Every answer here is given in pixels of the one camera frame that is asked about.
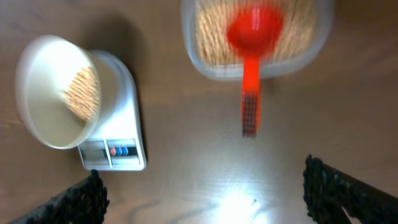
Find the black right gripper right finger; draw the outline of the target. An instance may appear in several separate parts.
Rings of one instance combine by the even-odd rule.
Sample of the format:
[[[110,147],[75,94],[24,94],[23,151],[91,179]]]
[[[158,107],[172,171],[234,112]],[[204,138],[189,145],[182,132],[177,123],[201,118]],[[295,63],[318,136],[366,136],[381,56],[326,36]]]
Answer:
[[[345,174],[309,155],[303,172],[307,215],[318,224],[397,223],[397,197]]]

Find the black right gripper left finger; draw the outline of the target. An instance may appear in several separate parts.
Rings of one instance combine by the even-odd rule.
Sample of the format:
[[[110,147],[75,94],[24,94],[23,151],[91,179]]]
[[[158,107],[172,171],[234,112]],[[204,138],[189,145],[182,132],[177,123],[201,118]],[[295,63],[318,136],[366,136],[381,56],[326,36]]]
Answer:
[[[108,190],[97,170],[10,224],[102,224]]]

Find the red plastic measuring scoop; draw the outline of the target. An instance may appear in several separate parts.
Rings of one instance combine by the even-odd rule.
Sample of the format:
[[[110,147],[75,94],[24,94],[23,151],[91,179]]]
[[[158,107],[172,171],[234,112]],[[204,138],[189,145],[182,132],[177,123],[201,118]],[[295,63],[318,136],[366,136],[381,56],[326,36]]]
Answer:
[[[284,27],[283,13],[273,5],[252,5],[238,11],[228,26],[229,45],[243,59],[242,134],[253,138],[261,118],[260,59],[271,56]]]

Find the white digital kitchen scale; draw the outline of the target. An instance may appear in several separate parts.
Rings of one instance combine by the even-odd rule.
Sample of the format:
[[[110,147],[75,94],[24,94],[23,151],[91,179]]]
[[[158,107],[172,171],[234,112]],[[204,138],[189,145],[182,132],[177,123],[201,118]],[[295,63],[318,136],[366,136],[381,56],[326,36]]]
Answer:
[[[78,146],[86,170],[141,171],[147,160],[142,140],[136,84],[128,68],[113,54],[92,50],[116,73],[120,97],[116,111],[85,142]]]

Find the yellow soybeans in bowl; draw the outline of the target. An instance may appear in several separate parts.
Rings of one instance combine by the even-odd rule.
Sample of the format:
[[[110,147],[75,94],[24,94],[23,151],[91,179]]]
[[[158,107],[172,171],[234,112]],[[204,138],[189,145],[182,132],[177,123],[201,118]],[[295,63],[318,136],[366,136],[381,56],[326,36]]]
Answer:
[[[91,67],[82,68],[62,91],[67,108],[85,122],[93,121],[100,108],[100,86]]]

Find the cream round bowl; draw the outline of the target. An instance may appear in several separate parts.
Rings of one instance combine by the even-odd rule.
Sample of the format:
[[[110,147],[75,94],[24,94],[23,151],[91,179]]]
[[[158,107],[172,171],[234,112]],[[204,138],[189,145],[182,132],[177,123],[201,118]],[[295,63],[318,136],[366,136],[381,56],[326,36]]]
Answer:
[[[99,81],[99,111],[85,122],[72,113],[62,91],[75,75],[91,67]],[[88,139],[116,111],[121,80],[91,51],[61,37],[44,35],[23,51],[16,73],[17,108],[24,125],[42,144],[70,149]]]

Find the clear plastic bean container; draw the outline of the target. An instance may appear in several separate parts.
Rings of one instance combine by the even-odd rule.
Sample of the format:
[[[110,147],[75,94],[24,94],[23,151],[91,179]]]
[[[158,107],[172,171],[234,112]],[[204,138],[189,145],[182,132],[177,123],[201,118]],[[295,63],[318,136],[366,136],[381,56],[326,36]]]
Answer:
[[[247,59],[261,78],[296,72],[319,54],[331,30],[332,0],[181,2],[194,67],[215,80],[241,80]]]

